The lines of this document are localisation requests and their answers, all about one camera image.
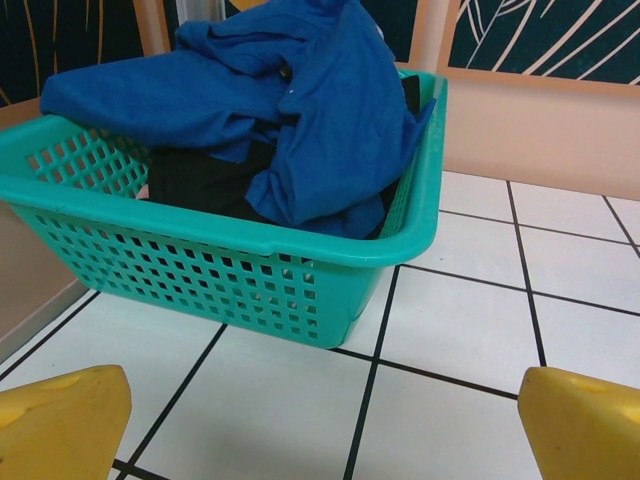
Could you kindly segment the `teal plastic basket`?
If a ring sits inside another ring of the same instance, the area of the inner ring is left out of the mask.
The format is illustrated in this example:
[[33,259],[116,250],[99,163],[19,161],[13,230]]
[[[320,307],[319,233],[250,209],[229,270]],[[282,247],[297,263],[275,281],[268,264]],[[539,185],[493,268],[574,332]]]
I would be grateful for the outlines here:
[[142,201],[142,147],[50,115],[0,132],[0,200],[91,289],[335,348],[382,271],[421,255],[436,234],[448,82],[419,79],[430,121],[375,240]]

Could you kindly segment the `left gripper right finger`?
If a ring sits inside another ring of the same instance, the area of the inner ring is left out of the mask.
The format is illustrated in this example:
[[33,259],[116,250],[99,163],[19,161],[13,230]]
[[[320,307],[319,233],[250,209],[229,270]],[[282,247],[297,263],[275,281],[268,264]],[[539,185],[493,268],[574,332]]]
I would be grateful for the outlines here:
[[640,480],[640,390],[532,367],[517,408],[543,480]]

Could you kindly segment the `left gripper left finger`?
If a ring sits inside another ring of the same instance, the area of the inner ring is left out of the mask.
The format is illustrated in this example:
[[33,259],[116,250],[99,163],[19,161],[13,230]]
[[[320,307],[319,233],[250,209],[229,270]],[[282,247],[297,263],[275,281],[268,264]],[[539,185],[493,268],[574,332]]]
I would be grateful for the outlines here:
[[132,410],[119,365],[0,392],[0,480],[108,480]]

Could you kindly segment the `aluminium corner post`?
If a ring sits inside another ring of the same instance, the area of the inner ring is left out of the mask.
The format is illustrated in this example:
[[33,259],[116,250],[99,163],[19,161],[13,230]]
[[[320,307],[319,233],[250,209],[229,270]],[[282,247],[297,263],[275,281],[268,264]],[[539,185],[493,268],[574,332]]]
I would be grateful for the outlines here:
[[175,0],[178,21],[222,21],[226,18],[225,0]]

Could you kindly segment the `blue t-shirt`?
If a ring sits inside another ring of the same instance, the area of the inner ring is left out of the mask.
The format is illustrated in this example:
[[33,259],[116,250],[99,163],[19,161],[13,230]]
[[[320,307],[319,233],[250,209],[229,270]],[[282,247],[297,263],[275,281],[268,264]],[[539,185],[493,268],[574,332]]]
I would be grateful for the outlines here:
[[148,148],[148,200],[367,239],[431,115],[417,82],[360,0],[268,0],[52,76],[40,108]]

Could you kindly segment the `black t-shirt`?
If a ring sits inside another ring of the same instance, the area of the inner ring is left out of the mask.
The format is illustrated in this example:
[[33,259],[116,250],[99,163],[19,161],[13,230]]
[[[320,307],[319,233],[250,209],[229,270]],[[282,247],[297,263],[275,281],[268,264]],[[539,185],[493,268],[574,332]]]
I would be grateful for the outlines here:
[[350,239],[379,234],[436,101],[390,73],[295,80],[278,104],[274,144],[240,162],[158,149],[145,198],[156,203]]

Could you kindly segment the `aluminium side rail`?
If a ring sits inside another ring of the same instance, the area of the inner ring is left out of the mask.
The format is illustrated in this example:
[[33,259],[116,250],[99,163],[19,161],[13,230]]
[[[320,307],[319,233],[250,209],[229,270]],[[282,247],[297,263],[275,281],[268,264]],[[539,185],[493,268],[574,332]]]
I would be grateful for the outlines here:
[[0,336],[0,364],[89,291],[73,282]]

